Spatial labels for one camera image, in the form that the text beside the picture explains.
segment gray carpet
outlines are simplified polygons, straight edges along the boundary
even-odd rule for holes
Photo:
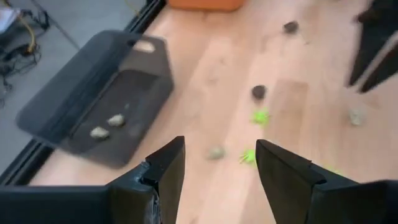
[[[122,30],[134,17],[124,0],[37,0],[70,37],[81,47],[94,34],[105,29]],[[129,0],[139,10],[145,0]],[[14,7],[36,8],[26,0],[10,0]],[[31,136],[18,130],[15,117],[18,111],[73,57],[76,47],[55,26],[46,33],[38,27],[37,40],[42,58],[38,65],[23,75],[14,75],[9,81],[14,89],[6,95],[0,109],[0,174],[16,158]],[[28,42],[29,35],[19,24],[0,37],[0,45],[12,49]]]

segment black object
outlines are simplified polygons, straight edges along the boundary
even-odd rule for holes
[[[298,31],[299,24],[297,21],[291,21],[284,25],[284,32],[287,34],[294,34]]]
[[[44,31],[50,28],[50,17],[46,10],[40,9],[37,16],[34,16],[31,10],[23,9],[21,10],[21,14],[23,17],[29,16]]]
[[[398,181],[359,184],[265,140],[256,160],[278,224],[398,223]]]
[[[0,62],[0,77],[2,78],[2,86],[6,91],[12,90],[12,85],[7,81],[7,75],[10,72],[12,72],[12,68]]]
[[[165,4],[165,0],[146,0],[146,5],[141,8],[139,15],[131,20],[124,31],[137,34],[143,33]],[[53,151],[54,148],[32,139],[0,175],[0,185],[28,184]]]
[[[105,186],[0,187],[0,223],[174,224],[184,170],[179,136]]]
[[[349,86],[361,78],[368,65],[389,38],[398,30],[398,0],[374,0],[369,9],[357,17],[362,24],[359,50],[349,77]],[[386,55],[360,88],[361,93],[372,90],[398,71],[398,44]]]
[[[153,52],[132,49],[137,41]],[[102,31],[29,101],[17,117],[22,130],[53,147],[111,167],[130,161],[173,89],[165,43],[153,37]],[[116,114],[126,124],[112,128]],[[96,141],[96,127],[110,138]]]
[[[266,87],[264,85],[257,85],[251,90],[253,97],[257,100],[262,100],[266,96]]]
[[[12,49],[10,52],[8,52],[3,58],[2,60],[4,62],[9,62],[11,59],[13,59],[14,57],[18,56],[18,55],[22,55],[22,56],[28,56],[28,51],[27,49],[29,48],[29,44],[22,44],[14,49]]]

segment orange container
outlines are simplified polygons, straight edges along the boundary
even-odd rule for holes
[[[179,9],[201,9],[233,11],[239,9],[246,0],[168,0],[169,5]]]

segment small rock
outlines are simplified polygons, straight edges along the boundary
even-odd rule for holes
[[[299,29],[299,24],[297,21],[291,21],[284,25],[284,31],[286,34],[294,34]]]
[[[108,120],[108,124],[113,127],[120,127],[124,125],[124,116],[117,114]]]
[[[93,139],[104,140],[109,137],[109,131],[101,127],[96,127],[91,130],[90,136]]]
[[[214,147],[209,150],[207,158],[211,160],[222,159],[225,156],[225,149],[221,146]]]
[[[363,124],[364,114],[359,110],[350,110],[349,120],[353,126],[360,126]]]
[[[264,85],[257,85],[255,87],[253,87],[253,89],[251,90],[251,93],[252,93],[253,97],[255,97],[255,99],[262,100],[266,96],[266,91],[267,91],[267,89]]]

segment lime green object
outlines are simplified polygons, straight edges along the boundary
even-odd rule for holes
[[[246,150],[241,156],[240,163],[242,162],[250,165],[256,165],[256,151],[254,149]]]
[[[253,122],[256,124],[267,125],[269,121],[269,114],[266,109],[255,111],[253,115]]]

